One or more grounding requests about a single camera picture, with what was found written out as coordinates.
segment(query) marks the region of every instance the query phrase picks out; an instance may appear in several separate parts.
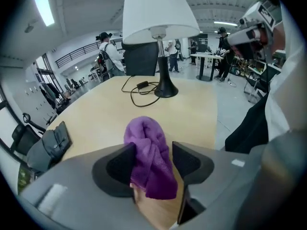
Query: black lamp base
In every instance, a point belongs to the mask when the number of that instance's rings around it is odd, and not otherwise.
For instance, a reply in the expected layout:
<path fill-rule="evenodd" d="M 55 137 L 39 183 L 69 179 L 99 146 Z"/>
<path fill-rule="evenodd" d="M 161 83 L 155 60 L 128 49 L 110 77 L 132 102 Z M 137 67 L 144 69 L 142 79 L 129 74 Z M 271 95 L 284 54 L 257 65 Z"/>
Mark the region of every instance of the black lamp base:
<path fill-rule="evenodd" d="M 158 64 L 160 70 L 160 81 L 154 94 L 161 98 L 173 97 L 178 94 L 178 89 L 169 77 L 167 57 L 159 57 Z"/>

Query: railing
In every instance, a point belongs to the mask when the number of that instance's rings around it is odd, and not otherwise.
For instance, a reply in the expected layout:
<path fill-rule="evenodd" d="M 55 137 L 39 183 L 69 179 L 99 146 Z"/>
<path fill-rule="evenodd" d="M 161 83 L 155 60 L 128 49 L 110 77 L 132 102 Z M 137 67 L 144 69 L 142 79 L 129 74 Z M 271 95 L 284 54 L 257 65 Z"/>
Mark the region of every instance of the railing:
<path fill-rule="evenodd" d="M 75 51 L 70 52 L 69 54 L 63 56 L 62 58 L 58 59 L 56 61 L 56 64 L 58 66 L 58 68 L 64 66 L 65 64 L 67 64 L 68 62 L 78 58 L 79 56 L 85 55 L 89 52 L 92 52 L 94 50 L 99 49 L 100 46 L 100 42 L 96 42 L 93 44 L 89 44 L 87 46 L 84 46 L 82 48 L 78 48 Z"/>

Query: power adapter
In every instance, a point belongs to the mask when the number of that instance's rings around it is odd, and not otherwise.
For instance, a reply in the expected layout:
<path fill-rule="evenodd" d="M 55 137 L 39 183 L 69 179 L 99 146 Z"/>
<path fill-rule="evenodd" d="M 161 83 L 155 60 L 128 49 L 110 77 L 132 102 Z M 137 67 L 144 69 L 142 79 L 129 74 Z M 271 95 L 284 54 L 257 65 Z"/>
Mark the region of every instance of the power adapter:
<path fill-rule="evenodd" d="M 138 90 L 141 90 L 143 88 L 146 88 L 149 86 L 149 83 L 148 81 L 144 81 L 144 82 L 140 82 L 136 85 L 136 87 L 138 88 Z"/>

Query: sticker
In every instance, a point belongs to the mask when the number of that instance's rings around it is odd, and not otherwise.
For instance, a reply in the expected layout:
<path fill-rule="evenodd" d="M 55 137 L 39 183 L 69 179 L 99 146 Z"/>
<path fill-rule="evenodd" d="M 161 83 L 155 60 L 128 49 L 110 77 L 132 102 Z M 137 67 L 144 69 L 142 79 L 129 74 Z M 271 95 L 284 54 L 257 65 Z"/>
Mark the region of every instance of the sticker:
<path fill-rule="evenodd" d="M 235 159 L 235 160 L 232 160 L 231 162 L 233 165 L 236 165 L 236 166 L 240 166 L 240 167 L 243 167 L 245 162 L 244 161 L 241 161 L 239 159 Z"/>

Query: white shirt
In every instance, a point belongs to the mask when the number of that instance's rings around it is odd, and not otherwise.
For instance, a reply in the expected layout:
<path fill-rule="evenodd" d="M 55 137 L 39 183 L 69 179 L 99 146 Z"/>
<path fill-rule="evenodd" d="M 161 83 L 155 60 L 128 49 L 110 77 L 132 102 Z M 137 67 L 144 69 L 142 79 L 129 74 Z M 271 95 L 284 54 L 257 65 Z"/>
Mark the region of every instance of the white shirt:
<path fill-rule="evenodd" d="M 176 49 L 175 45 L 176 45 L 176 40 L 169 40 L 168 43 L 173 43 L 173 45 L 170 47 L 169 49 L 169 54 L 173 55 L 175 53 L 178 52 L 178 50 Z"/>
<path fill-rule="evenodd" d="M 274 77 L 265 105 L 269 140 L 292 129 L 307 127 L 307 56 L 306 45 L 297 25 L 282 5 L 286 61 Z"/>
<path fill-rule="evenodd" d="M 121 59 L 124 58 L 124 56 L 117 51 L 117 49 L 115 48 L 115 46 L 113 44 L 104 42 L 100 45 L 99 49 L 101 51 L 103 51 L 107 44 L 109 44 L 109 45 L 106 48 L 106 53 L 109 55 L 110 59 L 113 61 L 113 63 L 116 65 L 116 67 L 120 71 L 125 71 L 124 67 L 123 67 L 123 65 L 121 64 L 121 61 L 120 61 Z M 106 62 L 106 68 L 112 69 L 112 63 L 109 60 Z"/>

